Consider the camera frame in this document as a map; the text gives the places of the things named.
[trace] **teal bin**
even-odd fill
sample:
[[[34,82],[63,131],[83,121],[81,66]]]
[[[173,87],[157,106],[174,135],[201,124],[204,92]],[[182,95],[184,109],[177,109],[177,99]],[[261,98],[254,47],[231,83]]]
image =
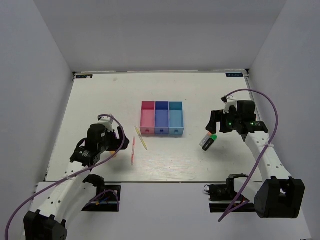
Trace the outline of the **teal bin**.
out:
[[[184,134],[184,113],[182,101],[169,102],[169,134]]]

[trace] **red pen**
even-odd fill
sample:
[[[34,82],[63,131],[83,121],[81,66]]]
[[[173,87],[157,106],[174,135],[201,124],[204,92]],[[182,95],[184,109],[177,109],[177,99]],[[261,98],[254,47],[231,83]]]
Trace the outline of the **red pen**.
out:
[[[136,138],[135,138],[135,137],[133,137],[133,143],[132,143],[132,154],[131,154],[131,166],[133,166],[133,165],[134,165],[135,145],[136,145]]]

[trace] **gray wall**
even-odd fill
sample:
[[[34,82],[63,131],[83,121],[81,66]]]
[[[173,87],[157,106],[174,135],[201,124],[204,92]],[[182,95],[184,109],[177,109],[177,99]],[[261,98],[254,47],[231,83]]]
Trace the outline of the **gray wall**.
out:
[[[0,1],[0,238],[45,177],[72,73],[32,0]],[[22,233],[25,207],[9,239]]]
[[[288,0],[250,71],[254,89],[279,111],[274,144],[285,167],[305,184],[303,212],[313,239],[320,240],[320,2]],[[275,114],[260,100],[269,126]]]
[[[286,0],[34,0],[72,71],[250,68]]]

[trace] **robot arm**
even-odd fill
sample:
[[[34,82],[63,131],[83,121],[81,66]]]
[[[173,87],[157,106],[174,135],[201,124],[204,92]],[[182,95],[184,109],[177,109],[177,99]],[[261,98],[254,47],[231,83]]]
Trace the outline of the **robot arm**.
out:
[[[112,119],[99,118],[98,124],[92,124],[87,138],[76,146],[64,178],[96,165],[105,151],[116,151],[123,141],[123,132],[118,128],[119,137],[112,128]],[[124,139],[122,149],[128,147],[129,140]],[[97,194],[105,190],[105,180],[85,171],[57,185],[51,195],[35,211],[29,211],[24,219],[26,240],[65,240],[67,228],[83,207]]]
[[[206,130],[217,133],[237,131],[255,159],[268,144],[268,129],[263,121],[256,121],[255,103],[237,101],[233,96],[222,99],[224,110],[212,111]],[[249,181],[242,195],[254,203],[260,218],[297,218],[305,191],[302,180],[294,179],[282,165],[272,145],[266,149],[258,165],[263,183]],[[246,175],[233,174],[227,179],[226,193],[234,196],[246,181]]]

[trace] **light blue compartment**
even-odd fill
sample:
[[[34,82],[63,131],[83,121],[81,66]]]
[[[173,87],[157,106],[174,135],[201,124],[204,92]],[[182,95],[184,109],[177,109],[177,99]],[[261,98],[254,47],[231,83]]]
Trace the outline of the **light blue compartment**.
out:
[[[169,102],[168,101],[155,102],[154,133],[156,135],[169,134]]]
[[[169,134],[184,134],[184,112],[182,101],[169,102]]]

